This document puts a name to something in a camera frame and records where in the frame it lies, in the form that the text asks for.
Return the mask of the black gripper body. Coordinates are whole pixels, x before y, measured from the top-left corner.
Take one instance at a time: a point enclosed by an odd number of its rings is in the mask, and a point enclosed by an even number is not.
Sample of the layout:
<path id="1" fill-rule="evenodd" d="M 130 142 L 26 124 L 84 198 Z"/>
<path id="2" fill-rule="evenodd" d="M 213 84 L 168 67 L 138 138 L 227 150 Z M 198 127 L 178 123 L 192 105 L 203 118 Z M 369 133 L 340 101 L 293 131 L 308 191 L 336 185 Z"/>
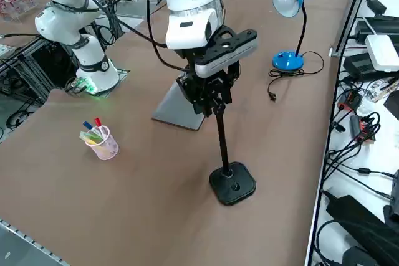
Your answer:
<path id="1" fill-rule="evenodd" d="M 231 83 L 240 74 L 241 51 L 230 48 L 184 50 L 188 68 L 176 79 L 181 89 L 201 89 L 214 82 Z"/>

